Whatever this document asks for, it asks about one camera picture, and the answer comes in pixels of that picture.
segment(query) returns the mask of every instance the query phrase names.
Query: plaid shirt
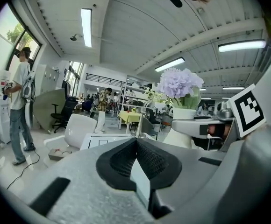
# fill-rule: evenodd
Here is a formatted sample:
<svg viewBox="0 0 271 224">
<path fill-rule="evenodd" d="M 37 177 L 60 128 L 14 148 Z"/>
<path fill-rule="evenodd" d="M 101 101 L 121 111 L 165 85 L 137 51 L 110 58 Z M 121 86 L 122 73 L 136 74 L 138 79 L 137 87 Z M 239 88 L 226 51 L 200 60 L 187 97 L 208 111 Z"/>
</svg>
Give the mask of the plaid shirt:
<svg viewBox="0 0 271 224">
<path fill-rule="evenodd" d="M 99 93 L 99 104 L 98 104 L 98 111 L 105 112 L 107 110 L 107 91 L 102 90 Z"/>
</svg>

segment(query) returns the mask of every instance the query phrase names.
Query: jeans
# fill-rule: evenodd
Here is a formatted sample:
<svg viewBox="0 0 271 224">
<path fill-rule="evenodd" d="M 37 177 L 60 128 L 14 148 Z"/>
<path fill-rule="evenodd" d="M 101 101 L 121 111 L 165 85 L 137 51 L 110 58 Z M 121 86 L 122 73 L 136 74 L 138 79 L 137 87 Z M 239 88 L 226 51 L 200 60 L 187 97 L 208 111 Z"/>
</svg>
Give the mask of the jeans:
<svg viewBox="0 0 271 224">
<path fill-rule="evenodd" d="M 25 160 L 25 157 L 22 153 L 21 146 L 20 146 L 19 127 L 20 127 L 20 130 L 22 131 L 22 135 L 27 145 L 27 148 L 28 149 L 31 148 L 31 144 L 33 143 L 33 138 L 29 131 L 27 122 L 25 121 L 24 107 L 21 108 L 20 110 L 10 111 L 10 138 L 11 138 L 12 149 L 13 149 L 16 160 L 23 161 Z"/>
<path fill-rule="evenodd" d="M 98 114 L 98 122 L 95 129 L 95 133 L 102 133 L 102 128 L 104 126 L 104 123 L 106 122 L 106 113 L 104 111 L 99 111 Z"/>
</svg>

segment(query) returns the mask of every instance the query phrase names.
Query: lavender hydrangea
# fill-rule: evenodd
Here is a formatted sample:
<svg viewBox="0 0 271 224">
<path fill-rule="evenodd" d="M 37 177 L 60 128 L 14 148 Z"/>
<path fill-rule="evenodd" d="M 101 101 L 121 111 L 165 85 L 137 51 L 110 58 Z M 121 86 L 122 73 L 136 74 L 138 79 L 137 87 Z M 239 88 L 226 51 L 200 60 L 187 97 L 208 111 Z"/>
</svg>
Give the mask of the lavender hydrangea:
<svg viewBox="0 0 271 224">
<path fill-rule="evenodd" d="M 162 73 L 157 91 L 169 98 L 181 98 L 187 94 L 193 96 L 193 88 L 201 88 L 203 83 L 203 79 L 196 73 L 191 73 L 189 69 L 181 71 L 176 68 L 169 68 Z"/>
</svg>

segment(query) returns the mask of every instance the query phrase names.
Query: qr code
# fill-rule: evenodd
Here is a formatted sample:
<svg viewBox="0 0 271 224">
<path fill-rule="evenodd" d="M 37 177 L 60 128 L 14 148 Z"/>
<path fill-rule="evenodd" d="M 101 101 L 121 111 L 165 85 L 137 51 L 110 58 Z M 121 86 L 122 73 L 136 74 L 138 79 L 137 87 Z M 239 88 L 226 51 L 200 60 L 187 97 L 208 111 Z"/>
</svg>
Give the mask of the qr code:
<svg viewBox="0 0 271 224">
<path fill-rule="evenodd" d="M 257 126 L 265 119 L 252 91 L 249 91 L 243 96 L 234 100 L 234 103 L 238 110 L 243 132 Z"/>
</svg>

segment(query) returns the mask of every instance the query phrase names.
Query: white flower pot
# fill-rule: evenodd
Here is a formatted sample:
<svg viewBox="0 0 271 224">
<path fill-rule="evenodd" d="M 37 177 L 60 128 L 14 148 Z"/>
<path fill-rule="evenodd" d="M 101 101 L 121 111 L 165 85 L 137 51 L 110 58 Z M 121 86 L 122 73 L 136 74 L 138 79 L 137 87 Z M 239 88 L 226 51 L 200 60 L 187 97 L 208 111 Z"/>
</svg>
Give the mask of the white flower pot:
<svg viewBox="0 0 271 224">
<path fill-rule="evenodd" d="M 196 110 L 173 108 L 173 119 L 193 119 L 195 114 Z M 164 143 L 192 148 L 192 137 L 187 134 L 176 132 L 171 128 L 167 137 L 164 139 Z"/>
</svg>

